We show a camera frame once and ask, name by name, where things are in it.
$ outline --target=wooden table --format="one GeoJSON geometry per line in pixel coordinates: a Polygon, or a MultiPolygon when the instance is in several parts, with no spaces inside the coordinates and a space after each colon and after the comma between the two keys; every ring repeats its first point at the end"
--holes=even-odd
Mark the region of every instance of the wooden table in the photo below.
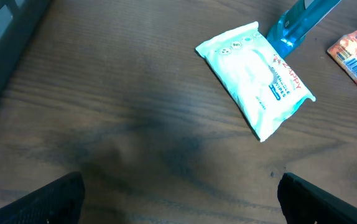
{"type": "Polygon", "coordinates": [[[266,142],[194,48],[294,0],[54,0],[0,100],[0,207],[73,171],[81,223],[285,223],[293,172],[357,207],[357,86],[326,54],[343,0],[287,63],[317,97],[266,142]]]}

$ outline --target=light blue packet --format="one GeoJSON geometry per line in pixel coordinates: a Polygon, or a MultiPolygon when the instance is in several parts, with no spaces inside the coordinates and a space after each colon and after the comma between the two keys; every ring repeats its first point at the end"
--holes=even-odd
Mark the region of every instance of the light blue packet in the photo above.
{"type": "Polygon", "coordinates": [[[260,141],[315,97],[257,30],[258,22],[229,30],[196,48],[248,119],[260,141]]]}

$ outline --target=shiny blue plastic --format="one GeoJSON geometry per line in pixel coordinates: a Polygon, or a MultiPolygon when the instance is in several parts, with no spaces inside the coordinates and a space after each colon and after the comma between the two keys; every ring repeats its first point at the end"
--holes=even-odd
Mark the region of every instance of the shiny blue plastic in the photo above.
{"type": "Polygon", "coordinates": [[[341,0],[299,0],[269,31],[267,40],[285,58],[341,0]]]}

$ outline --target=wood grain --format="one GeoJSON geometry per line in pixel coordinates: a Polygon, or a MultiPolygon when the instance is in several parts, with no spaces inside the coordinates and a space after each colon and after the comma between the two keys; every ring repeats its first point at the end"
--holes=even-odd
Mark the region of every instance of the wood grain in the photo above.
{"type": "Polygon", "coordinates": [[[293,172],[357,207],[357,86],[326,54],[343,0],[287,58],[317,97],[259,143],[194,52],[294,0],[54,0],[0,99],[0,207],[80,170],[81,223],[285,223],[293,172]]]}

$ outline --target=black object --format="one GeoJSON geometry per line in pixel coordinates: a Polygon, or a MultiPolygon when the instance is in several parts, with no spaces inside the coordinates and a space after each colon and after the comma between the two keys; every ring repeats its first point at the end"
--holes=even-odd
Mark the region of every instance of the black object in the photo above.
{"type": "Polygon", "coordinates": [[[0,224],[76,224],[85,199],[79,172],[72,172],[0,208],[0,224]]]}
{"type": "Polygon", "coordinates": [[[278,200],[288,224],[357,224],[356,207],[292,173],[280,181],[278,200]]]}
{"type": "Polygon", "coordinates": [[[0,0],[0,92],[50,0],[0,0]]]}

